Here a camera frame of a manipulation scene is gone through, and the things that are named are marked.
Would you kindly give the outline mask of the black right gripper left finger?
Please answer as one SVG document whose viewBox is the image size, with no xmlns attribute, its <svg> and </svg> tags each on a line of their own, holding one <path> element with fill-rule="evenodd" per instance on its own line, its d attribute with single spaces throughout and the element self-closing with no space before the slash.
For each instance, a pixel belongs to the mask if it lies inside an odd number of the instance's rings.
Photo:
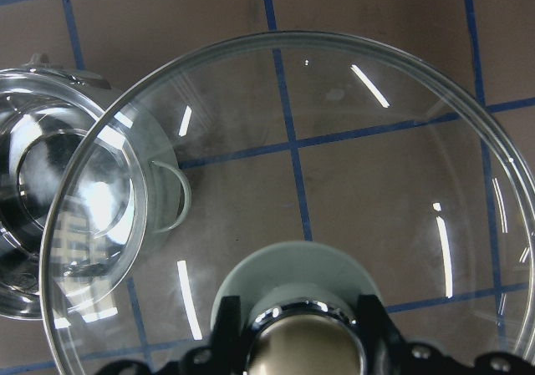
<svg viewBox="0 0 535 375">
<path fill-rule="evenodd" d="M 183 357 L 184 374 L 248 374 L 241 299 L 224 296 L 206 345 Z"/>
</svg>

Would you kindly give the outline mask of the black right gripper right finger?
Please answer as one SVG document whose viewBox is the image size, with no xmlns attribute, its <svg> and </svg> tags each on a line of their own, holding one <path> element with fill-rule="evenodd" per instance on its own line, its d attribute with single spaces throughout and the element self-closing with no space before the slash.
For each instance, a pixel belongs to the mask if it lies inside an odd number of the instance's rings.
<svg viewBox="0 0 535 375">
<path fill-rule="evenodd" d="M 411 345 L 376 295 L 359 296 L 357 323 L 366 358 L 366 374 L 418 373 Z"/>
</svg>

